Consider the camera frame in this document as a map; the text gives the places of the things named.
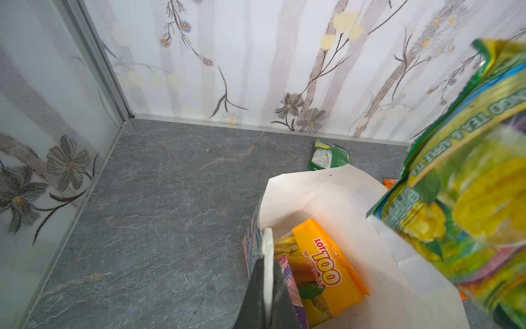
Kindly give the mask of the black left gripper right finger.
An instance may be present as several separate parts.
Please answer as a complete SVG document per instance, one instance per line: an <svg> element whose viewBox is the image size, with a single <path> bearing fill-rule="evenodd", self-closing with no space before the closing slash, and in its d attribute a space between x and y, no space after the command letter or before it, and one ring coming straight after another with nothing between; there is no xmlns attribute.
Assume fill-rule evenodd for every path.
<svg viewBox="0 0 526 329"><path fill-rule="evenodd" d="M301 328L279 263L274 263L273 266L273 297L268 327L270 329Z"/></svg>

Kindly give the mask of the floral white paper bag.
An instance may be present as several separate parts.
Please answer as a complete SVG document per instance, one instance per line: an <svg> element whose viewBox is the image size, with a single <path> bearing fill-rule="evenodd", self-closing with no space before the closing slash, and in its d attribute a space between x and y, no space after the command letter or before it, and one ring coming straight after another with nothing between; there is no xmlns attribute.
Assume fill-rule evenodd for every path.
<svg viewBox="0 0 526 329"><path fill-rule="evenodd" d="M402 238L368 214L386 193L349 164L271 178L242 240L248 272L262 257L262 234L275 237L315 219L368 289L365 300L326 328L467 328L457 289Z"/></svg>

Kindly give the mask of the yellow 100 candy bag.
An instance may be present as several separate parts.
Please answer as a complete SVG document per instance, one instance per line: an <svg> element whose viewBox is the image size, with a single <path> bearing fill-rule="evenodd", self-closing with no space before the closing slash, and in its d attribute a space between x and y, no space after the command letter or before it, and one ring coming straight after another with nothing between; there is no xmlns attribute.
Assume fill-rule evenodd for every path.
<svg viewBox="0 0 526 329"><path fill-rule="evenodd" d="M274 257L286 256L309 328L321 325L368 296L365 284L340 247L311 218L274 242Z"/></svg>

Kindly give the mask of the green Fox's candy bag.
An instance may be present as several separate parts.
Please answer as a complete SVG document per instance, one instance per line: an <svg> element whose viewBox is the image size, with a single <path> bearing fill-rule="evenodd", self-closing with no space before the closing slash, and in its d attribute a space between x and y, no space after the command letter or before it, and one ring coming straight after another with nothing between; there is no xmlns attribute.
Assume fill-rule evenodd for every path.
<svg viewBox="0 0 526 329"><path fill-rule="evenodd" d="M525 44L477 39L475 74L412 144L379 219L502 328L525 327Z"/></svg>

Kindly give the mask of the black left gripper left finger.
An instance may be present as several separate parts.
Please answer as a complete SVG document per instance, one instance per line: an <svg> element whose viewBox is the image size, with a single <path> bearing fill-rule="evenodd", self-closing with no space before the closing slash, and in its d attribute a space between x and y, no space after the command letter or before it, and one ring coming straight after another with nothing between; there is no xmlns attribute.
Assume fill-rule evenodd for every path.
<svg viewBox="0 0 526 329"><path fill-rule="evenodd" d="M248 288L233 329L265 328L265 308L263 298L264 261L258 259L254 265Z"/></svg>

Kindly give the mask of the purple Fox's candy bag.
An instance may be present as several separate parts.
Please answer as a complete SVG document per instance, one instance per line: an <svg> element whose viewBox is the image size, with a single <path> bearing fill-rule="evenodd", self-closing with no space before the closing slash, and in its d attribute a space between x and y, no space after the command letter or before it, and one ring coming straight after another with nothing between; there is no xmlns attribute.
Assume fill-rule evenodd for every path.
<svg viewBox="0 0 526 329"><path fill-rule="evenodd" d="M294 307L295 315L297 316L297 319L299 320L300 326L302 329L309 329L308 320L307 320L306 313L305 313L305 308L303 306L303 303L302 303L302 300L299 294L299 290L294 280L292 270L288 263L288 259L286 258L286 256L281 256L278 258L278 262L279 262L280 267L282 268L282 272L284 275L284 282L287 286L288 294L292 302L292 305Z"/></svg>

